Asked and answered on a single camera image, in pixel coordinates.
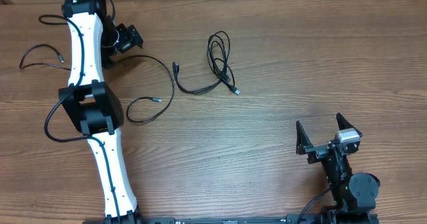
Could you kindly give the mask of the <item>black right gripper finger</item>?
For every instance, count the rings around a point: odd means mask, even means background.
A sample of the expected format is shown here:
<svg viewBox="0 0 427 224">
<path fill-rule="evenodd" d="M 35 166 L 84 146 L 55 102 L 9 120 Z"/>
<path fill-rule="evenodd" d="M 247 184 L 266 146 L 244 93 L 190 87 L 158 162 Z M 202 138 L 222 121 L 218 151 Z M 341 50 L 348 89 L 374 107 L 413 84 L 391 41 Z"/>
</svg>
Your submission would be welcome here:
<svg viewBox="0 0 427 224">
<path fill-rule="evenodd" d="M 296 121 L 296 131 L 297 131 L 296 153 L 298 155 L 304 155 L 312 152 L 314 146 L 312 145 L 300 121 Z"/>
<path fill-rule="evenodd" d="M 355 128 L 350 122 L 348 122 L 347 119 L 341 113 L 336 114 L 336 121 L 338 123 L 339 130 L 354 129 L 360 137 L 363 136 L 362 132 Z"/>
</svg>

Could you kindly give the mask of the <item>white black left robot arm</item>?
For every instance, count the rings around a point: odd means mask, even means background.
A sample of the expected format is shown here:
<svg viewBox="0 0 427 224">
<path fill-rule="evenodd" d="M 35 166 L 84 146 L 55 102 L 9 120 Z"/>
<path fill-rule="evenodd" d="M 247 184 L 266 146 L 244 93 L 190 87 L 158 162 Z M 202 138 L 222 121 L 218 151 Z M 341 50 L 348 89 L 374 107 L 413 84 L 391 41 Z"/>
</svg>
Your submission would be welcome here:
<svg viewBox="0 0 427 224">
<path fill-rule="evenodd" d="M 71 70 L 54 108 L 64 108 L 93 151 L 105 198 L 103 223 L 143 223 L 121 150 L 123 109 L 103 78 L 103 70 L 113 67 L 111 56 L 142 47 L 143 39 L 132 25 L 115 25 L 106 0 L 65 0 L 61 10 L 71 35 Z"/>
</svg>

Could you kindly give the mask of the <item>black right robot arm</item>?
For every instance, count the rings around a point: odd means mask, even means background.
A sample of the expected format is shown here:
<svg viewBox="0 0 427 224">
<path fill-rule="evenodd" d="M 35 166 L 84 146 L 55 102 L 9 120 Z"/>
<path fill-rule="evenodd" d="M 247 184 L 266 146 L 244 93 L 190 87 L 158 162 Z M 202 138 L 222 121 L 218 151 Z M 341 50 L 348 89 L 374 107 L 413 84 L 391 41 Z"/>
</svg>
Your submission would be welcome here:
<svg viewBox="0 0 427 224">
<path fill-rule="evenodd" d="M 378 223 L 378 216 L 370 212 L 376 208 L 380 180 L 371 173 L 353 173 L 348 162 L 348 156 L 359 150 L 363 134 L 341 113 L 336 114 L 336 120 L 339 130 L 332 140 L 320 146 L 313 145 L 301 122 L 296 122 L 296 153 L 307 155 L 309 164 L 321 163 L 328 181 L 328 188 L 303 208 L 297 222 Z M 323 207 L 319 215 L 306 215 L 327 193 L 332 194 L 334 204 Z"/>
</svg>

